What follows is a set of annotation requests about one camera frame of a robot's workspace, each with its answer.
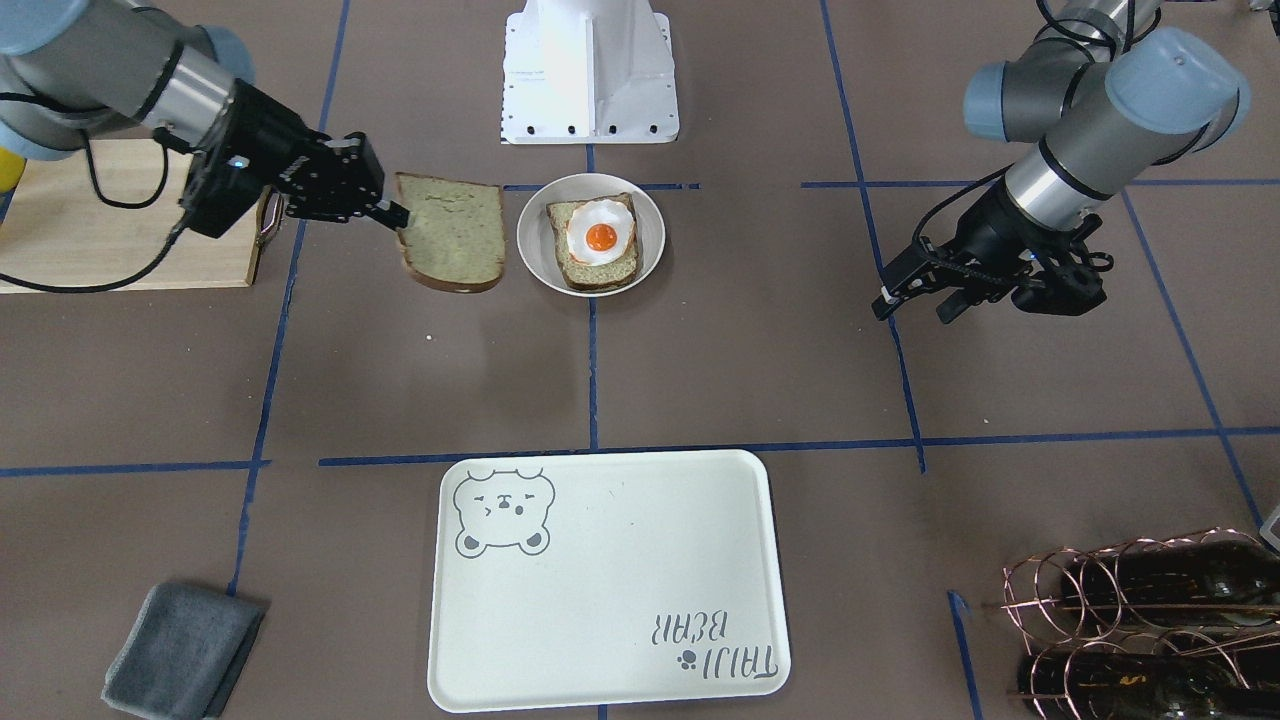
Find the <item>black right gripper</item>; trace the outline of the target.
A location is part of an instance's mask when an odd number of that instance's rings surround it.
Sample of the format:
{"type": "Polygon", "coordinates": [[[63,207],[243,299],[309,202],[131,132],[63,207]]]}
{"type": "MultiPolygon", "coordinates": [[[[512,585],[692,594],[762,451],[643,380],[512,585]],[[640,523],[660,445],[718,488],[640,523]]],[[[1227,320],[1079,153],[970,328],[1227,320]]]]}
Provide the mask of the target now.
{"type": "Polygon", "coordinates": [[[411,213],[385,199],[385,172],[364,132],[342,138],[310,128],[300,115],[237,79],[210,142],[192,161],[179,205],[188,231],[219,237],[264,190],[285,200],[302,220],[347,223],[367,217],[407,227],[411,213]]]}

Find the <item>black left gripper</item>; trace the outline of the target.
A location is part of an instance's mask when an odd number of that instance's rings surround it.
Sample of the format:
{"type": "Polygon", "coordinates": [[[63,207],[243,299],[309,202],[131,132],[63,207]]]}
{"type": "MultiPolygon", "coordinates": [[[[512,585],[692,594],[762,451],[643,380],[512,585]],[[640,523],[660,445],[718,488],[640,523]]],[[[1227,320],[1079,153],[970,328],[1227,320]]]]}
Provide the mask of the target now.
{"type": "Polygon", "coordinates": [[[934,310],[942,323],[1006,297],[1023,313],[1084,315],[1107,299],[1102,275],[1114,268],[1112,255],[1087,243],[1102,224],[1097,213],[1085,211],[1073,228],[1046,228],[1010,199],[1004,181],[975,181],[916,223],[900,254],[900,272],[879,274],[870,310],[878,322],[887,322],[905,302],[946,291],[948,297],[934,310]],[[925,234],[933,218],[978,188],[984,191],[960,215],[954,237],[933,242],[925,234]]]}

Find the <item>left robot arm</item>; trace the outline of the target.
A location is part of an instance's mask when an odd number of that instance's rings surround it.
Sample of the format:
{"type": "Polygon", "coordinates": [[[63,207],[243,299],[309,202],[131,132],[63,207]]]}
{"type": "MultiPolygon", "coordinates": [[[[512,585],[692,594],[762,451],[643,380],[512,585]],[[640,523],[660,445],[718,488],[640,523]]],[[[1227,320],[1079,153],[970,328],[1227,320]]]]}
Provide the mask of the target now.
{"type": "Polygon", "coordinates": [[[1027,154],[972,183],[954,237],[919,222],[881,270],[879,320],[945,292],[936,313],[1011,299],[1016,309],[1079,316],[1105,299],[1114,259],[1088,247],[1098,210],[1151,167],[1203,151],[1251,109],[1245,76],[1202,38],[1162,23],[1157,1],[1039,3],[1041,29],[1012,61],[982,67],[963,111],[968,131],[1027,154]]]}

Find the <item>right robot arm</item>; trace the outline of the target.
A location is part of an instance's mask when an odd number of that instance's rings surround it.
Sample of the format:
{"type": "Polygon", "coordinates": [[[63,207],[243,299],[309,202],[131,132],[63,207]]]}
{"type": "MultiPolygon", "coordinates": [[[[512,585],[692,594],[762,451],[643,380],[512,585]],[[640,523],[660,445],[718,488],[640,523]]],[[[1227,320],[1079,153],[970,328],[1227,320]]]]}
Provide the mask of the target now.
{"type": "Polygon", "coordinates": [[[259,90],[230,31],[145,1],[5,1],[1,31],[3,146],[20,158],[61,160],[142,127],[192,158],[180,206],[195,233],[224,234],[266,188],[298,219],[410,223],[367,137],[330,138],[259,90]]]}

